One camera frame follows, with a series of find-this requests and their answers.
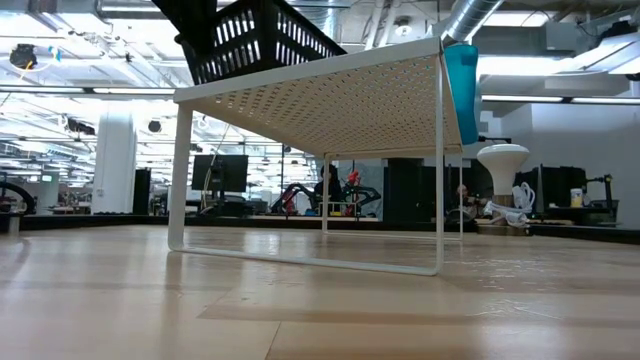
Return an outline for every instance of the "computer monitor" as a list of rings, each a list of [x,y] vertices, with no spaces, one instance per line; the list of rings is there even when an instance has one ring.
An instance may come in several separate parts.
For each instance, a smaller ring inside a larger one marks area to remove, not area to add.
[[[215,164],[214,155],[196,155],[193,160],[193,178],[191,189],[204,190],[207,172],[211,169],[207,190],[211,191],[247,191],[247,168],[249,156],[247,155],[217,155]]]

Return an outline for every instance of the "white pillar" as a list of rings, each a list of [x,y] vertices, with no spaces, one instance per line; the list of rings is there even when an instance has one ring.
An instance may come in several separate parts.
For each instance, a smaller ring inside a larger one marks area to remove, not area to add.
[[[631,97],[640,97],[640,81],[629,81]]]
[[[38,206],[36,214],[52,215],[48,207],[58,204],[58,192],[60,190],[60,173],[43,171],[40,183],[37,187]]]
[[[92,213],[133,210],[136,143],[130,102],[109,102],[98,126]]]

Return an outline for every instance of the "yellow object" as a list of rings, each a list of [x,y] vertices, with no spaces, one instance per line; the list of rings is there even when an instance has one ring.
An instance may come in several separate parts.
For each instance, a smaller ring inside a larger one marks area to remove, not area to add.
[[[571,189],[571,207],[582,207],[582,189]]]

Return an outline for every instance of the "white cable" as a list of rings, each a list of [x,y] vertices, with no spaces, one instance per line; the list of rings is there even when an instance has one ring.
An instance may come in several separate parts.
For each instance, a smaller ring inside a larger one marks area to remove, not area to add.
[[[514,186],[511,190],[513,194],[513,203],[515,208],[494,204],[489,201],[484,208],[485,214],[492,214],[494,211],[500,213],[500,216],[491,220],[493,224],[499,220],[505,219],[507,223],[513,227],[527,227],[527,215],[533,211],[533,203],[536,200],[536,193],[529,187],[529,184],[523,182],[520,186]]]

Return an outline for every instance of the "teal object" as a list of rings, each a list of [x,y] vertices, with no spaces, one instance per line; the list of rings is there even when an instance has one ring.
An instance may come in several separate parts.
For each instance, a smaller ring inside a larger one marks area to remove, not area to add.
[[[444,57],[449,72],[449,83],[453,104],[458,115],[458,127],[463,145],[478,141],[481,102],[476,84],[478,68],[478,48],[471,45],[456,45],[444,49]]]

